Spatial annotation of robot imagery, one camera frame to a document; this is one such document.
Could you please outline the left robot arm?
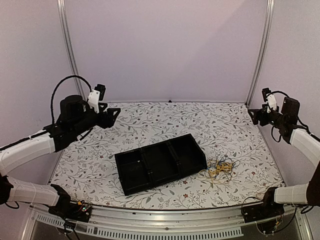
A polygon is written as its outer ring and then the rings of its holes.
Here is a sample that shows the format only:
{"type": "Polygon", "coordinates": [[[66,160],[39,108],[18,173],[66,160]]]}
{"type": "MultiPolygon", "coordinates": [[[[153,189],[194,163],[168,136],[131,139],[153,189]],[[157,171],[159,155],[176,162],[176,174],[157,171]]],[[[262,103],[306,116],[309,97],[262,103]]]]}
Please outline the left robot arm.
{"type": "Polygon", "coordinates": [[[44,155],[57,153],[71,143],[83,140],[98,126],[111,128],[120,114],[120,108],[109,108],[101,102],[99,91],[93,90],[87,100],[70,95],[60,101],[56,121],[37,133],[0,149],[0,202],[36,203],[55,209],[63,216],[74,213],[71,197],[58,185],[40,185],[17,180],[8,174],[17,167],[44,155]]]}

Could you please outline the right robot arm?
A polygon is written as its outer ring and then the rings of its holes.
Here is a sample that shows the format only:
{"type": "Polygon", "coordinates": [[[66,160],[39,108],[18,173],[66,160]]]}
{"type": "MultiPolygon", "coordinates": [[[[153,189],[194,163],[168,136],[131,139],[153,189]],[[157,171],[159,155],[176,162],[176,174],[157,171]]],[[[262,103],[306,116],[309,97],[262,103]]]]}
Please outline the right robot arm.
{"type": "Polygon", "coordinates": [[[286,96],[279,110],[274,96],[264,97],[265,104],[260,109],[249,109],[248,114],[254,125],[271,125],[277,129],[280,138],[298,149],[314,166],[310,181],[285,187],[270,187],[263,196],[258,213],[269,218],[283,204],[319,206],[320,205],[320,139],[310,133],[307,127],[298,125],[300,103],[286,96]]]}

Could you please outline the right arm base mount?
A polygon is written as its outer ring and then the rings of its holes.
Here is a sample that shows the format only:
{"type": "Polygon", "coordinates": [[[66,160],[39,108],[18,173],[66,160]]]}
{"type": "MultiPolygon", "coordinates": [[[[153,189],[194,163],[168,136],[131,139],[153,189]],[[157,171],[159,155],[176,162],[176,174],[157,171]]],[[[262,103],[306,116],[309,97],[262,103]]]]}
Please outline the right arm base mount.
{"type": "Polygon", "coordinates": [[[264,203],[244,206],[245,199],[241,205],[241,215],[245,223],[256,223],[257,229],[264,235],[274,234],[282,222],[285,213],[284,205],[264,203]]]}

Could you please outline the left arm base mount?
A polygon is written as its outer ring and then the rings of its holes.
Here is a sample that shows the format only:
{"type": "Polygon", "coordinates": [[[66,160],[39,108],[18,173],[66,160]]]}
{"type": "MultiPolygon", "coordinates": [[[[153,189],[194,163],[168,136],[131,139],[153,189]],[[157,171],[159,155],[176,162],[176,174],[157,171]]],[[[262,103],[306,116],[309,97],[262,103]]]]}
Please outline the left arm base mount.
{"type": "Polygon", "coordinates": [[[78,202],[64,201],[58,202],[55,206],[50,206],[48,212],[65,220],[75,220],[88,223],[92,213],[92,204],[83,200],[78,202]]]}

